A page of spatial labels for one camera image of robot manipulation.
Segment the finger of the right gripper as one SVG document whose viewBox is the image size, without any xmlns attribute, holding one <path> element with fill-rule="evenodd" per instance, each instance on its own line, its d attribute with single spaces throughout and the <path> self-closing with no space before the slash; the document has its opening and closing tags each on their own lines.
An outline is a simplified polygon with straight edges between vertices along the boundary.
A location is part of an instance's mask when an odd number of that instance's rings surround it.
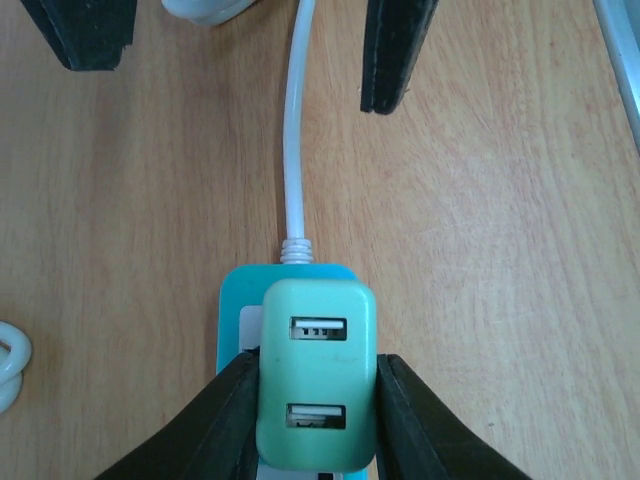
<svg viewBox="0 0 640 480">
<path fill-rule="evenodd" d="M 70 71 L 112 71 L 133 43 L 136 0 L 22 0 Z"/>
<path fill-rule="evenodd" d="M 369 0 L 360 110 L 389 115 L 406 92 L 437 0 Z"/>
</svg>

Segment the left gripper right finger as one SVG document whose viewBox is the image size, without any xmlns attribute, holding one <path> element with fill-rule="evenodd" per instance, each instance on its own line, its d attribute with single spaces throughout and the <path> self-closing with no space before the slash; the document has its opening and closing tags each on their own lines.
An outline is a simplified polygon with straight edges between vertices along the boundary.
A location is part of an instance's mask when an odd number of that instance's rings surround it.
<svg viewBox="0 0 640 480">
<path fill-rule="evenodd" d="M 472 432 L 398 355 L 377 357 L 381 479 L 526 479 Z"/>
</svg>

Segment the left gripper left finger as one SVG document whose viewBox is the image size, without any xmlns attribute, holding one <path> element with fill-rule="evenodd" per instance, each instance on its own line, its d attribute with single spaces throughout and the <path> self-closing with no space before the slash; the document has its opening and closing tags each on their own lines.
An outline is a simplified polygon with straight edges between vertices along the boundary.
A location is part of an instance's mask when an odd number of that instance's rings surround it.
<svg viewBox="0 0 640 480">
<path fill-rule="evenodd" d="M 237 355 L 166 426 L 100 479 L 254 479 L 259 353 Z"/>
</svg>

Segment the green usb charger plug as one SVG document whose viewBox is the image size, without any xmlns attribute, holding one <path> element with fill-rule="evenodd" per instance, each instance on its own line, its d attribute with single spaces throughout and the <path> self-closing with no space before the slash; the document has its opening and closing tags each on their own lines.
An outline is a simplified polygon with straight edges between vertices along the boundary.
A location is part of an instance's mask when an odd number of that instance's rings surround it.
<svg viewBox="0 0 640 480">
<path fill-rule="evenodd" d="M 263 300 L 256 446 L 282 470 L 347 473 L 376 450 L 376 300 L 357 280 L 285 279 Z"/>
</svg>

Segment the teal power strip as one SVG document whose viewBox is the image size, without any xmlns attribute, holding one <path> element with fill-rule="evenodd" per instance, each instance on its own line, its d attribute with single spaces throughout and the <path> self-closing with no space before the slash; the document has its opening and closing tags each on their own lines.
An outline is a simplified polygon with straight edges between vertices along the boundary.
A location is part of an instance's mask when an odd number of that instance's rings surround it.
<svg viewBox="0 0 640 480">
<path fill-rule="evenodd" d="M 260 264 L 245 265 L 231 271 L 220 289 L 216 360 L 218 371 L 223 370 L 243 351 L 257 349 L 260 354 L 264 296 L 272 285 L 285 279 L 361 282 L 349 268 L 337 264 Z M 257 476 L 260 479 L 365 479 L 368 476 L 368 466 L 360 471 L 347 473 L 282 470 L 269 466 L 260 456 Z"/>
</svg>

